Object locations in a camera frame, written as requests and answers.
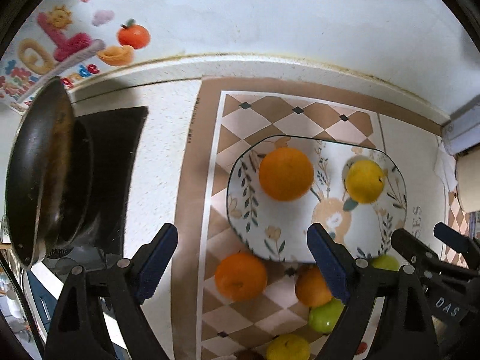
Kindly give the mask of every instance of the orange fruit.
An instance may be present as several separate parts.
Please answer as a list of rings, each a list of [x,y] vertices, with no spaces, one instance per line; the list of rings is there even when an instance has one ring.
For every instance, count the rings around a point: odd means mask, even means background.
[[[295,284],[295,295],[308,307],[323,306],[332,300],[332,293],[317,266],[300,274]]]
[[[314,181],[314,167],[300,150],[280,147],[262,160],[258,179],[268,196],[288,202],[298,199],[310,189]]]
[[[130,19],[117,32],[117,39],[122,46],[141,49],[150,43],[150,33],[145,27],[135,24],[135,20]]]
[[[253,299],[267,287],[267,270],[251,254],[232,254],[217,266],[215,284],[221,295],[234,302]]]

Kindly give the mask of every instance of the plate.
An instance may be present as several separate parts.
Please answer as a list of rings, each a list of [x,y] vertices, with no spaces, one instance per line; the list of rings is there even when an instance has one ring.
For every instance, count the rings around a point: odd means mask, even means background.
[[[258,180],[262,159],[278,147],[301,150],[314,167],[310,190],[291,202],[263,192]],[[385,188],[371,204],[357,204],[345,190],[344,176],[358,159],[375,161],[386,175]],[[325,140],[276,135],[244,152],[234,163],[227,189],[226,212],[232,229],[250,251],[267,260],[314,263],[307,229],[321,223],[355,258],[373,258],[391,249],[394,230],[407,217],[405,181],[382,151]]]

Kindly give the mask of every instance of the cloud sticker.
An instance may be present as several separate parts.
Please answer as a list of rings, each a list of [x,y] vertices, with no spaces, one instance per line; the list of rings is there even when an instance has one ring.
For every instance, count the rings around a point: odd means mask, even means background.
[[[92,20],[92,24],[95,27],[107,24],[109,21],[112,21],[115,17],[115,13],[113,11],[106,11],[106,10],[98,10],[95,12]]]

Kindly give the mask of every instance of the black stove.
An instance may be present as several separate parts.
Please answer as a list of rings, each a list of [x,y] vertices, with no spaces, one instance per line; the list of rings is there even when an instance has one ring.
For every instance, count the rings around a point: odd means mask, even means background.
[[[94,271],[123,257],[131,172],[147,114],[147,107],[133,107],[75,119],[61,232],[43,260],[61,281],[76,265]]]

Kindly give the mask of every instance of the brown diamond pattern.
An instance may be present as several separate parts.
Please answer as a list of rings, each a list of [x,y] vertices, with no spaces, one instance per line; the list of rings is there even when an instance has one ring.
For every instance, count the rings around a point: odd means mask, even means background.
[[[349,122],[358,128],[366,137],[370,137],[374,133],[371,126],[370,115],[365,112],[355,111],[349,116]]]
[[[362,143],[360,143],[361,147],[367,147],[369,149],[375,149],[375,145],[367,138],[366,140],[364,140]]]
[[[207,322],[202,321],[202,341],[209,340],[213,337],[217,337],[217,331],[208,325]]]
[[[212,195],[224,190],[229,184],[229,174],[219,164],[215,164]]]
[[[213,360],[217,357],[216,354],[210,352],[207,348],[202,347],[202,360]]]
[[[340,120],[340,114],[330,105],[313,103],[303,109],[303,114],[326,130]]]
[[[215,274],[218,264],[220,264],[220,260],[207,251],[205,255],[205,280],[211,278]]]
[[[302,327],[299,327],[297,330],[292,332],[292,334],[299,335],[300,337],[303,337],[306,339],[309,343],[312,343],[319,338],[323,336],[321,333],[317,333],[315,330],[313,330],[310,326],[304,325]]]
[[[292,106],[276,96],[262,97],[251,105],[251,109],[262,115],[270,123],[278,122],[293,113]]]
[[[273,339],[270,333],[255,325],[230,333],[229,337],[246,348],[255,348]]]
[[[452,210],[448,210],[448,226],[452,227],[454,221],[455,221],[455,215],[453,215]]]
[[[281,280],[283,276],[285,276],[285,267],[283,264],[276,261],[264,260],[263,265],[267,269],[268,286]]]
[[[452,205],[453,199],[455,199],[455,193],[454,192],[448,192],[448,205],[449,206]]]
[[[308,321],[310,309],[306,305],[298,302],[298,303],[295,303],[293,306],[290,306],[289,310],[293,311],[300,318],[303,318],[304,320]]]
[[[332,142],[337,142],[328,132],[322,131],[320,134],[314,136],[315,139],[321,140],[331,140]]]
[[[261,140],[271,137],[272,135],[285,135],[285,134],[282,133],[282,131],[279,130],[277,127],[275,127],[273,124],[271,124],[270,126],[267,126],[261,129],[260,131],[255,132],[251,136],[246,137],[244,141],[247,142],[249,145],[253,146],[256,143],[260,142]]]
[[[231,114],[240,108],[240,102],[229,94],[225,96],[225,105],[223,107],[223,116]]]
[[[228,128],[224,127],[223,125],[220,127],[220,137],[218,140],[218,148],[217,153],[220,153],[237,143],[240,140],[233,132],[231,132]]]
[[[236,302],[232,304],[231,307],[253,323],[261,321],[277,311],[282,310],[278,304],[263,294],[252,300]]]
[[[457,214],[457,223],[458,225],[460,226],[462,224],[462,221],[463,221],[463,218],[464,218],[464,214],[463,214],[463,211],[460,209],[458,210],[458,214]]]
[[[209,311],[213,311],[222,307],[223,304],[218,300],[215,296],[213,296],[207,290],[203,290],[203,304],[202,304],[202,313],[206,313]]]
[[[212,238],[217,234],[230,227],[229,221],[222,217],[217,210],[210,208],[210,220],[208,222],[208,238]]]

